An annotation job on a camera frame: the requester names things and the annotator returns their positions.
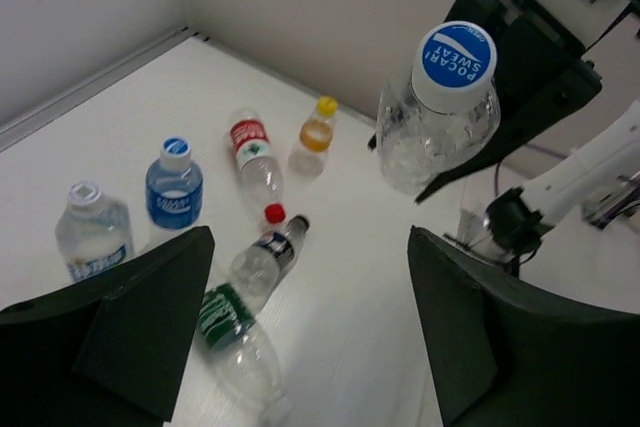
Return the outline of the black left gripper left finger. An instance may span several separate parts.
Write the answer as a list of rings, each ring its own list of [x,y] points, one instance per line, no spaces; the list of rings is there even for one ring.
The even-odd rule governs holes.
[[[194,227],[1,312],[4,426],[171,421],[215,249]]]

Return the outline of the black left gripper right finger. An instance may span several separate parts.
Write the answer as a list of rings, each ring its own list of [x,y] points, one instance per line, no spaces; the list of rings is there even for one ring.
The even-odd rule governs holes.
[[[446,426],[635,426],[639,318],[527,284],[427,229],[408,264]]]

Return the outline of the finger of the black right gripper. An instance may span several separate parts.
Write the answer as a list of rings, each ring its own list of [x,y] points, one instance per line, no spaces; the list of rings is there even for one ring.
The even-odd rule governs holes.
[[[455,0],[446,19],[475,23],[494,40],[501,122],[478,154],[430,180],[415,198],[418,204],[503,161],[602,90],[593,64],[582,59],[583,42],[537,0]]]

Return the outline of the clear Pocari bottle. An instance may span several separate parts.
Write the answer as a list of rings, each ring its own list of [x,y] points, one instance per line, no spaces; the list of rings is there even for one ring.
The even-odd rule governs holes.
[[[486,30],[448,21],[431,29],[410,63],[392,74],[375,134],[381,174],[392,188],[416,195],[486,146],[501,121],[497,60]]]

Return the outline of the green label clear bottle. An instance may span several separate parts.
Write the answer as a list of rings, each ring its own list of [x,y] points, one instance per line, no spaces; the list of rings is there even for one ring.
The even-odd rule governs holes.
[[[259,414],[261,426],[281,426],[293,410],[285,391],[275,347],[228,283],[208,290],[197,331],[221,389]]]

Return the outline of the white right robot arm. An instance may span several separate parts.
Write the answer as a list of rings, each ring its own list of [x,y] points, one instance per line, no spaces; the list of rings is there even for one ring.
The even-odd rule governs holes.
[[[447,20],[485,29],[497,47],[495,83],[502,120],[481,151],[436,175],[415,201],[509,155],[585,107],[602,90],[585,59],[585,43],[537,0],[455,0]],[[477,236],[461,242],[467,253],[517,276],[550,232],[599,187],[639,168],[639,106],[544,174],[498,195],[485,209]]]

